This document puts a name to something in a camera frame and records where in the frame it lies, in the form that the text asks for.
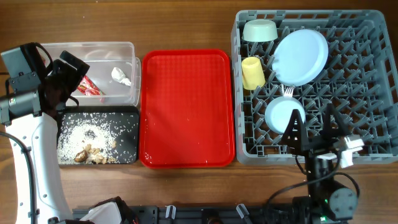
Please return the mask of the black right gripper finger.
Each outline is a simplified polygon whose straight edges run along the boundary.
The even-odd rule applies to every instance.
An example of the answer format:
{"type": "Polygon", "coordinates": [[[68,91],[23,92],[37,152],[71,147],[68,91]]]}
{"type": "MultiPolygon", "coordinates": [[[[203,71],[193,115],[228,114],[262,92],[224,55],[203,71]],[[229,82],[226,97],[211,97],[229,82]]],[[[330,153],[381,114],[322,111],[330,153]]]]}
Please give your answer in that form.
{"type": "Polygon", "coordinates": [[[340,116],[340,113],[331,103],[326,106],[325,115],[323,117],[323,129],[320,134],[323,139],[338,138],[351,134],[348,126],[340,116]]]}
{"type": "Polygon", "coordinates": [[[283,143],[308,143],[307,131],[298,109],[292,111],[289,123],[282,135],[283,143]]]}

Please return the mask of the yellow plastic cup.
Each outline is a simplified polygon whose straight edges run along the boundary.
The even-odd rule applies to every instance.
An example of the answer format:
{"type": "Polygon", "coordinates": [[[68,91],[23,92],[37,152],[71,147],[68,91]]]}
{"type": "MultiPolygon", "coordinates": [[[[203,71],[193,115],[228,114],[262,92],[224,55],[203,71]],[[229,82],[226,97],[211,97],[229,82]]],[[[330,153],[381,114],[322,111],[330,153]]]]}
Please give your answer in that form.
{"type": "Polygon", "coordinates": [[[262,64],[257,57],[248,57],[242,61],[243,87],[246,90],[255,90],[266,84],[262,64]]]}

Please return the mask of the pale green bowl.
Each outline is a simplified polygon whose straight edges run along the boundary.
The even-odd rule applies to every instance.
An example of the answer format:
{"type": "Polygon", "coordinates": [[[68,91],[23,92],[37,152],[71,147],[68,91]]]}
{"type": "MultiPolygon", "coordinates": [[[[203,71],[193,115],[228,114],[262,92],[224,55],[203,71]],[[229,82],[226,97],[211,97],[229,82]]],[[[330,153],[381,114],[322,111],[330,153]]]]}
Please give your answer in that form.
{"type": "Polygon", "coordinates": [[[248,42],[269,42],[278,38],[276,23],[266,19],[256,19],[245,23],[243,40],[248,42]]]}

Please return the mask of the light blue bowl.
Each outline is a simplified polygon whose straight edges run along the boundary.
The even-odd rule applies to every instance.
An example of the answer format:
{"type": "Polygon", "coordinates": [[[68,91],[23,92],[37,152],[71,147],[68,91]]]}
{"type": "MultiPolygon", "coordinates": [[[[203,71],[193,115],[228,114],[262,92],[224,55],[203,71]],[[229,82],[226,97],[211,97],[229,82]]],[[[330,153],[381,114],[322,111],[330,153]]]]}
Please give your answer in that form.
{"type": "Polygon", "coordinates": [[[305,123],[305,110],[298,100],[286,96],[272,100],[265,111],[265,122],[269,129],[275,133],[284,134],[295,109],[299,110],[302,122],[305,123]]]}

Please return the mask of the white napkin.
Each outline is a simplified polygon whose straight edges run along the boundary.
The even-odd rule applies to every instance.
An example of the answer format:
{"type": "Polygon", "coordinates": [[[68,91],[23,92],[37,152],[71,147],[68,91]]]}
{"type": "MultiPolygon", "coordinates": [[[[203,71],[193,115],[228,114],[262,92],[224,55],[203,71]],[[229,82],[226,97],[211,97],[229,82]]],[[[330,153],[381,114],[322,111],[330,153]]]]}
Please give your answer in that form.
{"type": "Polygon", "coordinates": [[[131,86],[130,79],[126,76],[126,74],[118,67],[114,67],[111,76],[114,81],[121,83],[126,86],[131,86]]]}

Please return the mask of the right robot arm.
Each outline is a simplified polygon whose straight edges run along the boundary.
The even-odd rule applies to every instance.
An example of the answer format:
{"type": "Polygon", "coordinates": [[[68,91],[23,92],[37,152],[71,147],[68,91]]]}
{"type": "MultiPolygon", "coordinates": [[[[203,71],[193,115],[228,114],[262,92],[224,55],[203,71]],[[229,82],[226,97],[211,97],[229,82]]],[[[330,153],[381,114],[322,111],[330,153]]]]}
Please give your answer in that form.
{"type": "Polygon", "coordinates": [[[335,180],[338,169],[353,165],[353,154],[363,149],[364,141],[352,134],[332,104],[326,106],[323,128],[317,136],[307,134],[300,111],[292,111],[282,142],[295,156],[305,159],[302,172],[308,195],[295,197],[291,211],[294,223],[346,223],[353,218],[360,195],[335,180]]]}

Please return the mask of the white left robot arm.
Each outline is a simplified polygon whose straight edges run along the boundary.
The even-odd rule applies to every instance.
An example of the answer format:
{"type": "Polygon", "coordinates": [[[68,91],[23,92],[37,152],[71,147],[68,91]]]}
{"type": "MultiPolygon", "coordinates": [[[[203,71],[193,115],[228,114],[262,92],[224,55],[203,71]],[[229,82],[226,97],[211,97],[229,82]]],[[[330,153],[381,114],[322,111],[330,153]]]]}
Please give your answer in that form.
{"type": "Polygon", "coordinates": [[[64,50],[53,60],[36,42],[1,53],[10,77],[1,97],[1,135],[10,140],[17,182],[17,223],[71,223],[57,160],[57,116],[89,65],[64,50]]]}

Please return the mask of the light blue plate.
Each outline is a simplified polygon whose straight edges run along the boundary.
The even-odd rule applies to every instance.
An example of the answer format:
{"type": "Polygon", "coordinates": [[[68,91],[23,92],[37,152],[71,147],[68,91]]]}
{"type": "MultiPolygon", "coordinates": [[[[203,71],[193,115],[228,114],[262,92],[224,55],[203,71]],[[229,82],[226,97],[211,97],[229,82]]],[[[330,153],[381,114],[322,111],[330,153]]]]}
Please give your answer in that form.
{"type": "Polygon", "coordinates": [[[318,31],[296,30],[274,51],[272,71],[285,86],[302,86],[315,79],[326,65],[328,43],[318,31]]]}

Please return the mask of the red strawberry snack wrapper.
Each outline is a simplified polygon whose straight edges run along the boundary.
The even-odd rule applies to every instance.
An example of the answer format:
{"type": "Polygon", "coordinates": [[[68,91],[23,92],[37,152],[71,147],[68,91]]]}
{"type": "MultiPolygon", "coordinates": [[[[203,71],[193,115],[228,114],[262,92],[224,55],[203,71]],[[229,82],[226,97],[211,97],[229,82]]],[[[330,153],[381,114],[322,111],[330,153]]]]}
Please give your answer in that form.
{"type": "Polygon", "coordinates": [[[104,93],[85,75],[77,86],[77,90],[85,96],[103,96],[104,93]]]}

